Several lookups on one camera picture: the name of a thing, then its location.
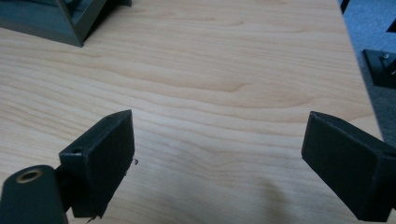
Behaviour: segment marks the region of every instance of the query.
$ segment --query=3d printed part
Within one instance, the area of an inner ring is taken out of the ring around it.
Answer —
[[[311,112],[303,159],[359,220],[387,221],[396,205],[396,149],[339,118]]]
[[[102,217],[134,157],[131,110],[109,115],[60,153],[61,165],[33,166],[10,176],[0,202],[2,224],[66,224]]]
[[[0,0],[0,27],[82,47],[103,9],[132,0]]]

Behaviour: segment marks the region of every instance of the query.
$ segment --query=black base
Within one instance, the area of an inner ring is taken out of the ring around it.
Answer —
[[[396,53],[365,49],[363,51],[374,85],[396,89],[396,75],[391,64],[396,60]]]

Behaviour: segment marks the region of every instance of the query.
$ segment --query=small hole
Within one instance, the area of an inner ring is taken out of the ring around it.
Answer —
[[[73,149],[72,152],[73,152],[74,154],[81,153],[81,152],[82,152],[82,147],[77,147],[77,148]]]
[[[39,169],[33,169],[30,171],[26,171],[25,173],[23,173],[17,177],[17,182],[20,184],[29,183],[31,181],[38,179],[42,174],[43,174],[43,172]]]

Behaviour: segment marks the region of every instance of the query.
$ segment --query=wooden table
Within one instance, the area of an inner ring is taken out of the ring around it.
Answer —
[[[92,223],[358,222],[301,159],[311,110],[380,135],[335,0],[136,0],[82,49],[0,29],[1,183],[125,109],[139,163]]]

